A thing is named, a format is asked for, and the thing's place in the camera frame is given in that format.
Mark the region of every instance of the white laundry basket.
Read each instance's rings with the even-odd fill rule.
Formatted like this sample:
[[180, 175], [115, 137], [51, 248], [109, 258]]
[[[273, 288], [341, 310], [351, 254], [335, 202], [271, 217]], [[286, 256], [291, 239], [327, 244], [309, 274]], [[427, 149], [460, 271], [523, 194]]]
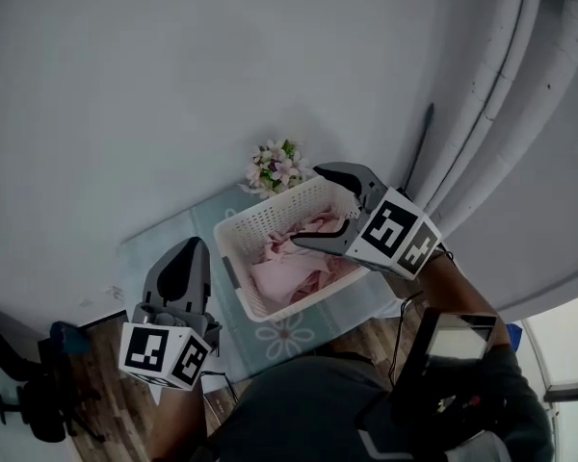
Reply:
[[324, 289], [283, 307], [261, 295], [250, 276], [250, 265], [261, 257], [272, 231], [285, 233], [292, 225], [331, 207], [342, 218], [357, 218], [354, 195], [322, 176], [280, 193], [246, 211], [219, 222], [214, 228], [223, 262], [244, 310], [253, 321], [279, 321], [318, 303], [354, 283], [369, 270], [359, 267]]

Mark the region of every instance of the table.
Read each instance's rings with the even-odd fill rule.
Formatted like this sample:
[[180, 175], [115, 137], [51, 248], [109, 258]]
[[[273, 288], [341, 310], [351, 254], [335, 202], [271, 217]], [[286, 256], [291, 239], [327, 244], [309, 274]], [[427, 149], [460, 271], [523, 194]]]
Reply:
[[[400, 315], [401, 301], [378, 273], [370, 272], [353, 285], [286, 320], [251, 321], [224, 269], [214, 239], [214, 226], [258, 202], [258, 197], [233, 186], [118, 247], [121, 287], [130, 319], [135, 305], [142, 300], [148, 270], [167, 250], [192, 236], [199, 236], [207, 243], [212, 268], [212, 295], [207, 311], [223, 329], [220, 357], [209, 356], [204, 368], [226, 372], [232, 382], [325, 344], [381, 313], [387, 317]], [[221, 377], [205, 376], [202, 382], [204, 392], [226, 386]], [[158, 401], [160, 387], [151, 389]]]

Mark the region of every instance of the floral pattern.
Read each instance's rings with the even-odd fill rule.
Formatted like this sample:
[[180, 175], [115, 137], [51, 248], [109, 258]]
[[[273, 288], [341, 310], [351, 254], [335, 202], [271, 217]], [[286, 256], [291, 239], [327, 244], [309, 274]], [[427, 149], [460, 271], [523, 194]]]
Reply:
[[315, 338], [309, 328], [298, 328], [302, 323], [302, 312], [292, 315], [283, 321], [270, 321], [269, 326], [258, 327], [254, 335], [260, 341], [271, 341], [266, 349], [266, 357], [274, 361], [283, 354], [292, 358], [302, 353], [302, 345]]

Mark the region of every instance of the person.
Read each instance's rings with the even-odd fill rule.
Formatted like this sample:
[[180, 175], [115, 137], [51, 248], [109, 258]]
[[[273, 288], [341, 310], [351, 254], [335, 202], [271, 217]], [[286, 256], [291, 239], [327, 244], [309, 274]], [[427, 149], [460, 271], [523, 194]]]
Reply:
[[[434, 308], [495, 314], [447, 257], [431, 259], [418, 278]], [[552, 460], [548, 419], [522, 376], [500, 318], [493, 336], [479, 377], [486, 390], [505, 398], [504, 427], [496, 436], [488, 433], [490, 441], [459, 448], [454, 460]], [[363, 361], [293, 359], [257, 376], [226, 422], [206, 439], [200, 382], [192, 392], [165, 389], [146, 449], [150, 460], [168, 461], [373, 460], [355, 427], [355, 416], [385, 390], [375, 368]], [[400, 430], [389, 411], [369, 423], [384, 433], [388, 450], [407, 451], [406, 440], [394, 436]], [[423, 433], [423, 439], [428, 444], [429, 434]]]

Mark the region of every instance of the pink cloth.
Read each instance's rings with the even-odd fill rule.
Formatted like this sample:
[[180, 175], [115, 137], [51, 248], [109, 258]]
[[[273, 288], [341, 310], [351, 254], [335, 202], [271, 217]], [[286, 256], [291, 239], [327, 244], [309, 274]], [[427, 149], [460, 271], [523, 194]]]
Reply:
[[270, 233], [261, 259], [250, 271], [259, 293], [288, 306], [355, 270], [357, 265], [348, 260], [300, 248], [289, 239], [302, 232], [335, 233], [343, 222], [328, 209], [294, 225], [283, 235]]

